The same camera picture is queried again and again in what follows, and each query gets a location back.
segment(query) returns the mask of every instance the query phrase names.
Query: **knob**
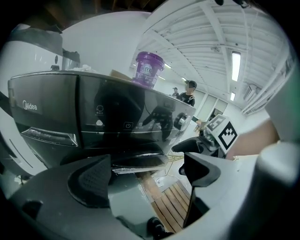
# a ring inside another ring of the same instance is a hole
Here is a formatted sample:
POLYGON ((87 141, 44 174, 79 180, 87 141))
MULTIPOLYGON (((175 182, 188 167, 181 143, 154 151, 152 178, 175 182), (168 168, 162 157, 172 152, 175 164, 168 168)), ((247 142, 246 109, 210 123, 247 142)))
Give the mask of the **knob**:
POLYGON ((188 116, 186 113, 179 113, 177 118, 174 121, 174 126, 180 130, 184 131, 187 129, 189 123, 191 121, 191 116, 188 116))

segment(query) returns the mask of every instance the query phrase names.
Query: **button icon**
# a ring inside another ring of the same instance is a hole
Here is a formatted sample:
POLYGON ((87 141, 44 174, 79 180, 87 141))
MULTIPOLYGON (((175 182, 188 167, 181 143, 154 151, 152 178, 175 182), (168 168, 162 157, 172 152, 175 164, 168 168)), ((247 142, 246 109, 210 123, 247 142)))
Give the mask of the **button icon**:
POLYGON ((103 109, 104 109, 104 108, 103 108, 102 105, 98 105, 97 108, 96 108, 96 110, 99 111, 99 112, 102 112, 103 109))
POLYGON ((124 122, 124 129, 131 130, 133 127, 133 122, 124 122))
POLYGON ((97 120, 96 125, 97 125, 97 126, 102 126, 102 125, 103 125, 103 122, 102 122, 101 120, 97 120))

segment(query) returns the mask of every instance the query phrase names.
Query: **ceiling beam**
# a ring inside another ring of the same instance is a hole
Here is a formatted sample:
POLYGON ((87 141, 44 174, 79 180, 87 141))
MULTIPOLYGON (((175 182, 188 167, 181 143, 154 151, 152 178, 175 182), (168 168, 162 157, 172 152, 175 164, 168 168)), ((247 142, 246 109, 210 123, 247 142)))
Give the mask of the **ceiling beam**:
POLYGON ((134 0, 127 0, 126 3, 127 3, 127 9, 129 9, 132 5, 134 0))
POLYGON ((114 10, 114 9, 115 9, 115 7, 116 7, 116 3, 117 3, 117 0, 113 0, 113 3, 112 3, 112 10, 114 10))
MULTIPOLYGON (((244 16, 244 28, 245 28, 245 35, 246 35, 246 48, 249 48, 249 35, 248 35, 248 23, 247 23, 247 18, 246 18, 246 14, 243 8, 240 8, 243 16, 244 16)), ((252 26, 254 25, 254 23, 256 22, 256 18, 253 20, 252 22, 252 26)), ((243 77, 242 80, 238 81, 238 92, 236 93, 236 98, 239 99, 241 97, 242 94, 242 89, 243 89, 243 83, 245 81, 245 75, 247 74, 247 65, 248 65, 248 51, 246 52, 246 61, 244 64, 244 72, 243 72, 243 77)))
POLYGON ((95 5, 95 14, 98 14, 99 10, 101 9, 101 0, 94 0, 95 5))
POLYGON ((193 60, 193 61, 202 61, 205 60, 207 62, 215 62, 215 63, 220 63, 220 64, 224 64, 223 59, 222 58, 215 58, 215 57, 211 57, 211 56, 196 56, 196 57, 189 57, 189 59, 193 60))
POLYGON ((166 21, 166 22, 172 22, 173 21, 173 18, 174 18, 174 15, 176 16, 181 16, 181 15, 187 15, 187 13, 190 11, 190 10, 193 10, 194 8, 196 8, 198 6, 198 2, 195 2, 195 3, 192 3, 192 4, 189 4, 185 7, 182 7, 180 9, 174 9, 173 12, 169 13, 168 15, 164 14, 163 16, 160 16, 159 19, 156 19, 155 22, 152 24, 152 25, 146 25, 145 26, 145 31, 144 33, 146 33, 147 31, 151 30, 155 25, 159 24, 161 21, 166 21))
POLYGON ((68 0, 69 5, 71 6, 74 16, 77 20, 81 19, 81 16, 83 14, 82 12, 82 6, 81 6, 81 0, 68 0))
POLYGON ((262 94, 265 93, 266 90, 274 83, 274 81, 277 79, 277 77, 280 75, 280 72, 282 68, 285 66, 285 62, 288 59, 290 54, 290 48, 287 42, 285 42, 285 48, 282 51, 281 59, 276 66, 274 73, 271 75, 269 81, 265 84, 265 86, 260 90, 260 92, 253 98, 250 103, 242 110, 243 113, 248 112, 252 106, 255 104, 255 102, 261 97, 262 94))
MULTIPOLYGON (((252 47, 249 47, 248 49, 246 49, 246 45, 242 45, 240 44, 239 46, 234 46, 234 45, 230 45, 229 43, 227 43, 226 45, 220 44, 218 41, 203 41, 203 42, 188 42, 188 43, 183 43, 183 44, 176 44, 175 47, 177 48, 182 48, 185 46, 191 46, 191 45, 199 45, 199 47, 201 47, 202 45, 214 45, 217 47, 221 47, 224 46, 226 48, 232 48, 233 50, 236 50, 238 52, 246 52, 248 50, 252 50, 252 47)), ((272 54, 271 52, 266 51, 266 49, 263 48, 259 48, 258 46, 255 46, 255 50, 260 51, 264 54, 272 54)))
MULTIPOLYGON (((279 30, 280 28, 278 27, 274 27, 274 20, 268 15, 268 14, 265 14, 264 16, 262 14, 260 14, 261 12, 259 12, 259 15, 257 16, 257 20, 259 23, 268 23, 270 24, 271 26, 273 26, 273 29, 277 28, 277 30, 279 30)), ((248 16, 252 16, 252 17, 255 17, 255 14, 254 12, 251 13, 251 14, 248 14, 248 16)), ((220 17, 231 17, 233 16, 233 12, 222 12, 222 13, 217 13, 216 14, 217 16, 220 16, 220 17)), ((240 21, 243 21, 243 13, 242 12, 235 12, 234 13, 234 18, 235 19, 238 19, 240 21)))
POLYGON ((221 27, 221 24, 215 14, 215 12, 212 10, 211 6, 208 5, 208 2, 200 2, 199 3, 200 8, 208 18, 209 22, 211 23, 212 28, 214 29, 214 32, 217 36, 217 39, 219 41, 219 44, 221 44, 221 50, 224 58, 225 68, 226 68, 226 76, 227 76, 227 99, 229 99, 230 96, 230 81, 231 81, 231 70, 230 70, 230 63, 229 63, 229 55, 227 52, 227 49, 225 46, 226 38, 223 32, 223 29, 221 27))
POLYGON ((154 40, 156 40, 158 43, 160 43, 162 46, 164 46, 167 49, 170 49, 171 53, 174 54, 192 73, 194 76, 194 81, 200 82, 203 84, 204 89, 208 91, 208 88, 206 86, 205 81, 201 77, 201 75, 197 72, 197 70, 194 68, 194 66, 187 60, 187 58, 176 48, 172 43, 170 43, 167 39, 165 39, 163 36, 159 35, 154 30, 147 31, 147 34, 151 36, 154 40))
POLYGON ((209 68, 204 68, 204 67, 196 67, 196 69, 199 69, 199 70, 201 70, 203 72, 206 71, 206 72, 210 72, 210 73, 216 73, 216 74, 224 75, 224 72, 219 71, 217 69, 211 69, 211 68, 209 69, 209 68))
POLYGON ((142 10, 144 9, 145 6, 147 6, 147 4, 150 2, 150 0, 146 0, 146 2, 143 4, 142 6, 142 10))
POLYGON ((213 67, 213 68, 219 68, 221 69, 222 71, 224 71, 224 65, 221 65, 221 64, 216 64, 214 62, 210 62, 209 64, 206 62, 206 61, 201 61, 201 60, 198 60, 198 61, 194 61, 194 66, 201 66, 201 67, 204 67, 204 68, 207 68, 208 66, 210 67, 213 67))
MULTIPOLYGON (((259 100, 257 100, 252 106, 251 109, 254 109, 255 107, 257 107, 259 104, 263 105, 266 104, 268 101, 266 100, 267 98, 272 97, 272 95, 276 94, 276 91, 280 88, 280 86, 286 82, 286 80, 288 79, 288 77, 284 77, 283 75, 279 77, 278 81, 276 84, 274 84, 270 90, 268 90, 264 96, 262 96, 259 100)), ((247 114, 251 109, 248 109, 247 111, 245 111, 243 114, 247 114)))
POLYGON ((64 12, 60 8, 60 6, 54 2, 50 1, 44 5, 44 8, 48 13, 52 15, 52 17, 57 21, 57 23, 63 27, 64 29, 68 27, 69 21, 67 17, 64 15, 64 12))
POLYGON ((181 47, 179 47, 180 49, 189 49, 189 48, 194 48, 194 49, 199 49, 199 48, 212 48, 212 47, 226 47, 226 48, 231 48, 235 51, 238 51, 238 52, 247 52, 248 50, 246 48, 242 48, 242 47, 237 47, 237 46, 234 46, 234 45, 221 45, 221 44, 184 44, 182 45, 181 47))
MULTIPOLYGON (((169 34, 169 36, 173 36, 173 35, 177 35, 177 34, 182 34, 185 33, 187 31, 191 31, 191 30, 196 30, 196 29, 204 29, 204 28, 211 28, 210 24, 206 24, 206 25, 186 25, 180 28, 180 22, 176 23, 176 27, 180 30, 178 31, 173 31, 171 34, 169 34)), ((224 28, 234 28, 234 29, 243 29, 245 27, 245 25, 240 25, 240 24, 233 24, 233 23, 223 23, 221 24, 221 27, 224 28)), ((268 30, 264 30, 258 27, 251 27, 251 30, 255 31, 255 32, 259 32, 259 33, 263 33, 263 34, 267 34, 268 36, 270 36, 270 38, 274 38, 275 40, 281 40, 281 37, 279 37, 278 35, 276 35, 274 32, 268 31, 268 30)))

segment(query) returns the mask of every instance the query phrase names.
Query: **black shirt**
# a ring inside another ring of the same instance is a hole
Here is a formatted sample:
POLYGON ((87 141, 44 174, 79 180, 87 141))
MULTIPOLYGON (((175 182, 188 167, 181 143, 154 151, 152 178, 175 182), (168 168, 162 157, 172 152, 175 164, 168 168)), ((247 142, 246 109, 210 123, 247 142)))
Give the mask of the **black shirt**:
POLYGON ((183 92, 177 97, 177 99, 184 103, 190 104, 192 107, 195 105, 194 95, 187 95, 185 92, 183 92))
POLYGON ((178 92, 174 92, 174 93, 172 94, 172 97, 178 98, 178 97, 179 97, 179 93, 178 93, 178 92))

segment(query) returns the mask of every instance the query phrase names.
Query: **midea logo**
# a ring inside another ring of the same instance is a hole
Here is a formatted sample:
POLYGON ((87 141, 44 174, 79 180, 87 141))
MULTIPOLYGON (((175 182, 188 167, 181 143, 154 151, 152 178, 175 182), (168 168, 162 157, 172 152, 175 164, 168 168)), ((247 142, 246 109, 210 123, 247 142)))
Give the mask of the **midea logo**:
POLYGON ((27 103, 25 100, 23 100, 23 108, 25 110, 27 110, 27 109, 37 110, 38 109, 36 105, 33 105, 31 103, 27 103))

